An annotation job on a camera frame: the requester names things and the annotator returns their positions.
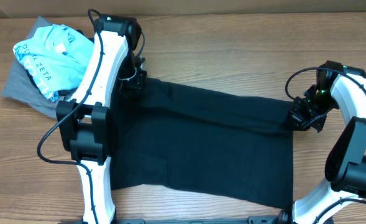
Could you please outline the black t-shirt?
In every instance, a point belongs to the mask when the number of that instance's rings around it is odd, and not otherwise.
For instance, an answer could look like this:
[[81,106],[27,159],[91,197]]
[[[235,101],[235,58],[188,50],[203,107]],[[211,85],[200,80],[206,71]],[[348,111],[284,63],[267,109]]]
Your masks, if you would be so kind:
[[290,103],[149,78],[142,94],[115,93],[111,187],[142,184],[287,209],[293,201]]

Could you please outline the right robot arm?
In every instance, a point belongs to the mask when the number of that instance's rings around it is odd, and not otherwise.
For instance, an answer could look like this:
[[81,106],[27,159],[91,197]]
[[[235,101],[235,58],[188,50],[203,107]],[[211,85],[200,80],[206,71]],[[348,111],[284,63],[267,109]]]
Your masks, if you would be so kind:
[[345,129],[331,149],[323,180],[275,223],[332,223],[332,217],[351,203],[366,205],[366,72],[326,61],[314,68],[316,84],[293,99],[288,119],[294,130],[321,131],[328,112],[337,109]]

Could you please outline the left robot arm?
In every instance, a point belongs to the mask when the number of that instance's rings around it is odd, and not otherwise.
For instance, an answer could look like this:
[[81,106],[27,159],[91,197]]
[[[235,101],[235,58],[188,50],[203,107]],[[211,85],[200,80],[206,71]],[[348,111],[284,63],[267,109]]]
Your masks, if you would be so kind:
[[86,73],[71,98],[58,103],[63,147],[80,174],[85,210],[81,223],[114,223],[111,195],[113,93],[137,98],[147,72],[134,53],[142,28],[133,17],[101,14],[93,21],[94,49]]

